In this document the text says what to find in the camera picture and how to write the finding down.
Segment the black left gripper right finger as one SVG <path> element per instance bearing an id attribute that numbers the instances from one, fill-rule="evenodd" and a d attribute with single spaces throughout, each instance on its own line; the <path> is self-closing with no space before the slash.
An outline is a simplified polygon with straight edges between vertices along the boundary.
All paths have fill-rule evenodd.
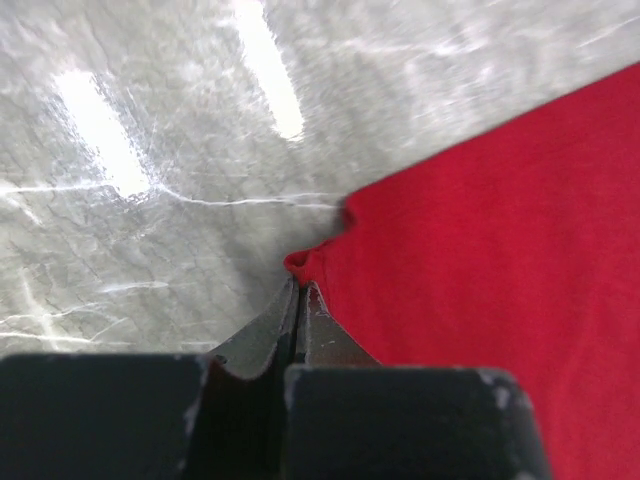
<path id="1" fill-rule="evenodd" d="M 383 367 L 303 289 L 284 377 L 288 479 L 548 479 L 533 404 L 495 368 Z"/>

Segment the bright red t shirt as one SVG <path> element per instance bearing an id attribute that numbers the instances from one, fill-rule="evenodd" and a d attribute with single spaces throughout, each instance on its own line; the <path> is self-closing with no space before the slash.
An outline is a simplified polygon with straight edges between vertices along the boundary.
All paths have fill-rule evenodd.
<path id="1" fill-rule="evenodd" d="M 639 475 L 639 68 L 351 194 L 289 254 L 387 365 L 498 367 L 557 479 Z"/>

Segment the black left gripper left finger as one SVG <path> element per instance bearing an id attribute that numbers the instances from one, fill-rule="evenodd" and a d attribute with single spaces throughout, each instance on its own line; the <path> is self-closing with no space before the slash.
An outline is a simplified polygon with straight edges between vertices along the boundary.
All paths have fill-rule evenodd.
<path id="1" fill-rule="evenodd" d="M 277 469 L 299 286 L 204 354 L 1 361 L 5 479 L 235 479 Z"/>

